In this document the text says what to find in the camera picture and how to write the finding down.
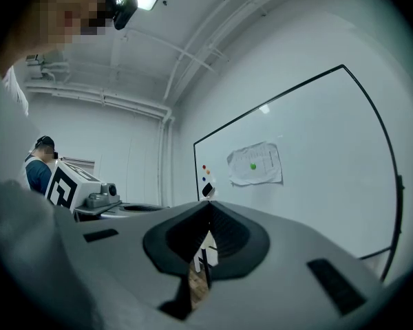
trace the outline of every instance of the white sleeve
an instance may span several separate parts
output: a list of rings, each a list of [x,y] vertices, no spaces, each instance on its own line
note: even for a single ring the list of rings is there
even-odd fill
[[[26,116],[28,116],[29,104],[26,100],[25,94],[20,89],[17,78],[15,77],[14,67],[11,67],[6,75],[3,77],[3,85],[15,102],[21,105],[21,108]]]

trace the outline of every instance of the white vest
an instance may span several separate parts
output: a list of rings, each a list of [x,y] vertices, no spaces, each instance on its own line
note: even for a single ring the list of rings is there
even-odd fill
[[[39,157],[31,157],[28,160],[26,160],[23,163],[23,167],[21,168],[20,171],[20,176],[19,176],[19,183],[21,185],[21,187],[23,187],[24,189],[28,189],[30,190],[30,185],[29,185],[29,181],[28,181],[28,175],[26,174],[26,167],[31,163],[34,162],[35,160],[40,160],[42,161]]]

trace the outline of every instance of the black slot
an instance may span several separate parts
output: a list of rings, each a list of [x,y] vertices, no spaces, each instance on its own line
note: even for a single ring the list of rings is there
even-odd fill
[[[97,231],[97,232],[91,232],[89,234],[84,234],[85,240],[90,243],[97,241],[99,239],[106,239],[107,237],[112,237],[118,234],[118,231],[110,228],[108,230],[102,230],[102,231]]]
[[[366,302],[326,259],[311,261],[308,266],[341,315],[350,313]]]

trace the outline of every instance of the ceiling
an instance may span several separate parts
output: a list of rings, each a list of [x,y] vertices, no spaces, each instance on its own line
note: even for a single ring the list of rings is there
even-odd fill
[[[111,27],[98,36],[82,36],[45,59],[67,61],[69,83],[172,107],[203,72],[215,71],[210,65],[221,50],[285,1],[158,0],[151,11],[137,10],[124,30]]]

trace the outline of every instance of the paper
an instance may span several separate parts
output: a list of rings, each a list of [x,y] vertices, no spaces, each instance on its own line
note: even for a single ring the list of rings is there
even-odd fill
[[[262,142],[228,155],[229,179],[238,186],[282,182],[277,145]]]

